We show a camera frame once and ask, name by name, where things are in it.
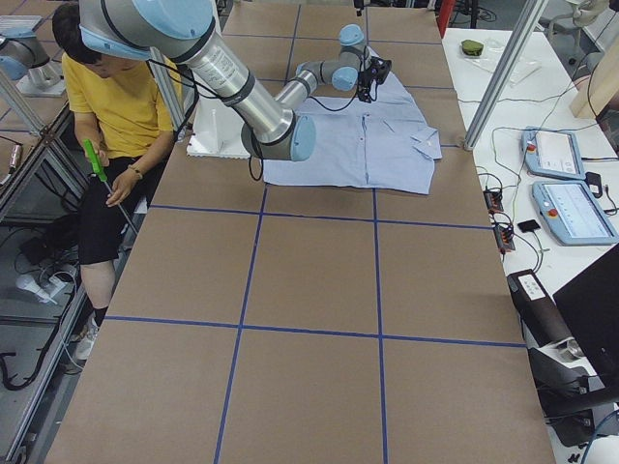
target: hand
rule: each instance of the hand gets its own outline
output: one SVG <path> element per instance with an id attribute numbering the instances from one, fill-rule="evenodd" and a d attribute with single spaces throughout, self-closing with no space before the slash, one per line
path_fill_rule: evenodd
<path id="1" fill-rule="evenodd" d="M 105 150 L 99 148 L 99 146 L 95 145 L 95 143 L 93 143 L 93 148 L 95 149 L 95 153 L 99 157 L 99 162 L 101 163 L 101 166 L 109 166 L 109 158 L 107 157 L 107 153 L 105 152 Z M 90 160 L 88 158 L 88 155 L 86 155 L 86 152 L 84 152 L 84 157 L 86 157 L 87 160 Z"/>
<path id="2" fill-rule="evenodd" d="M 108 207 L 120 205 L 121 202 L 129 196 L 138 178 L 134 171 L 127 169 L 120 176 L 114 179 L 112 184 L 112 193 L 107 197 L 105 204 Z"/>

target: white table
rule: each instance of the white table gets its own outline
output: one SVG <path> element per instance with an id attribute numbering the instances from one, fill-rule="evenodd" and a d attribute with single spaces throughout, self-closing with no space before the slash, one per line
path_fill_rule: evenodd
<path id="1" fill-rule="evenodd" d="M 510 31 L 489 30 L 465 30 L 448 29 L 443 44 L 447 61 L 449 63 L 454 86 L 457 91 L 459 106 L 466 127 L 470 124 L 479 101 L 482 99 L 489 83 L 491 74 L 471 63 L 472 58 L 466 58 L 460 51 L 460 43 L 470 39 L 484 43 L 488 39 L 506 44 L 509 40 Z M 576 119 L 570 111 L 569 105 L 577 91 L 571 85 L 571 79 L 565 72 L 556 54 L 552 50 L 546 37 L 542 33 L 534 33 L 525 48 L 523 55 L 538 61 L 541 66 L 536 71 L 522 79 L 517 85 L 508 84 L 503 91 L 501 99 L 530 99 L 540 101 L 551 96 L 558 96 L 568 90 L 565 95 L 558 99 L 550 99 L 544 102 L 533 101 L 502 101 L 499 102 L 488 120 L 479 142 L 474 149 L 476 164 L 480 167 L 479 172 L 490 172 L 498 176 L 504 186 L 516 184 L 516 175 L 502 168 L 495 162 L 492 150 L 492 132 L 496 154 L 502 164 L 509 166 L 513 171 L 520 171 L 522 166 L 522 154 L 519 149 L 521 130 L 527 126 L 554 129 L 576 130 L 591 126 L 593 120 Z M 496 128 L 515 128 L 516 130 Z M 614 157 L 609 143 L 605 139 L 598 126 L 576 132 L 577 143 L 584 158 L 607 158 Z M 585 162 L 585 170 L 598 172 L 602 175 L 603 184 L 608 184 L 610 196 L 619 200 L 619 162 Z M 542 180 L 538 176 L 529 175 L 526 167 L 520 171 L 521 182 L 516 190 L 507 188 L 504 190 L 503 206 L 506 213 L 514 221 L 514 224 L 535 219 L 542 226 L 537 231 L 542 247 L 547 249 L 544 263 L 537 276 L 550 295 L 561 288 L 584 268 L 589 266 L 598 257 L 604 254 L 609 246 L 561 246 L 549 233 L 543 220 L 539 217 L 537 207 L 531 197 L 531 185 L 533 182 Z M 497 187 L 498 183 L 487 176 L 481 176 L 482 186 Z M 603 208 L 611 205 L 606 197 L 601 200 Z M 611 223 L 619 228 L 619 217 L 612 217 Z M 526 234 L 531 244 L 537 247 L 537 243 L 531 234 Z M 516 251 L 509 252 L 505 256 L 505 274 L 532 269 L 536 263 L 536 256 L 527 244 L 516 238 Z M 581 449 L 566 449 L 549 430 L 553 437 L 553 447 L 557 462 L 566 462 L 572 453 L 582 454 Z M 619 455 L 619 437 L 599 439 L 593 446 L 587 457 L 587 464 L 614 464 Z"/>

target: green object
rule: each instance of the green object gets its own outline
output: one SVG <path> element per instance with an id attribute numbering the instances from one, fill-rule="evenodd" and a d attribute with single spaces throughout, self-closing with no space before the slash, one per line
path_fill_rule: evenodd
<path id="1" fill-rule="evenodd" d="M 84 150 L 86 150 L 86 156 L 90 160 L 90 163 L 93 165 L 93 172 L 97 174 L 97 177 L 99 177 L 101 182 L 106 182 L 107 175 L 105 174 L 105 171 L 103 170 L 103 167 L 101 166 L 99 157 L 95 153 L 93 142 L 91 142 L 89 139 L 86 138 L 83 140 L 82 143 L 84 144 Z"/>
<path id="2" fill-rule="evenodd" d="M 480 56 L 484 51 L 484 44 L 476 41 L 462 41 L 462 53 L 467 56 Z"/>

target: black shorts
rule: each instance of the black shorts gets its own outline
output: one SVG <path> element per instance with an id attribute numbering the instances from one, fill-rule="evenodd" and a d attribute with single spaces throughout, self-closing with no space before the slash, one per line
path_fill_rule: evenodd
<path id="1" fill-rule="evenodd" d="M 136 162 L 134 158 L 111 159 L 109 166 L 104 169 L 108 184 L 111 186 L 114 179 L 134 162 Z M 162 162 L 144 174 L 144 179 L 138 181 L 129 196 L 123 200 L 122 205 L 129 216 L 133 214 L 143 196 L 150 205 L 164 169 L 165 163 Z M 109 192 L 103 182 L 97 176 L 91 176 L 80 206 L 77 250 L 79 264 L 102 263 L 118 257 L 118 247 L 123 239 L 122 231 L 127 221 L 120 208 L 109 208 L 105 205 L 108 195 Z"/>

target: light blue shirt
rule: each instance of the light blue shirt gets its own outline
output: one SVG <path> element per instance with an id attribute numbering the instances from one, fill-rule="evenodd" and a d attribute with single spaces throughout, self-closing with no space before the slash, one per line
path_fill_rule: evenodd
<path id="1" fill-rule="evenodd" d="M 349 99 L 321 98 L 330 108 Z M 281 186 L 337 186 L 429 193 L 441 158 L 438 130 L 392 73 L 378 87 L 378 100 L 355 100 L 331 112 L 312 100 L 298 109 L 316 124 L 316 146 L 305 161 L 264 161 L 264 180 Z"/>

